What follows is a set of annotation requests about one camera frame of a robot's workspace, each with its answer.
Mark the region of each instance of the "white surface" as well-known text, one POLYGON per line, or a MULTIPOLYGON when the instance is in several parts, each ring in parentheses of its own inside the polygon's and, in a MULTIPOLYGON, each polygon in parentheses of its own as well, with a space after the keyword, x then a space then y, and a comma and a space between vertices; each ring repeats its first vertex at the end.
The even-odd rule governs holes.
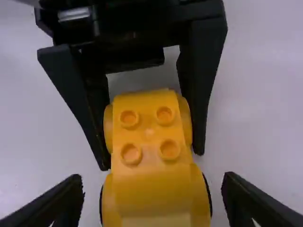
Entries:
MULTIPOLYGON (((225 8, 229 32, 209 105, 206 151, 195 157, 213 195, 212 226, 228 226, 220 193, 226 171, 303 213, 303 2, 229 0, 225 8)), ((79 124, 36 59, 51 39, 35 26, 30 7, 5 0, 0 31, 0 217, 79 173, 86 192, 80 226, 99 226, 107 173, 99 171, 79 124)), ((179 90, 178 48, 165 54, 162 67, 111 75, 111 97, 179 90)))

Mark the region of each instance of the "yellow duplo block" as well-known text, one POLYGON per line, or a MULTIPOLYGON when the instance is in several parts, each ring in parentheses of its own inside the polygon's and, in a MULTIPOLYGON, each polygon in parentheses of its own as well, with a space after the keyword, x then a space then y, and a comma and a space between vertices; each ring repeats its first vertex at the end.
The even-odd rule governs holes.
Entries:
POLYGON ((104 113, 111 174, 105 227, 208 227, 210 204, 194 164, 187 101, 172 90, 117 96, 104 113))

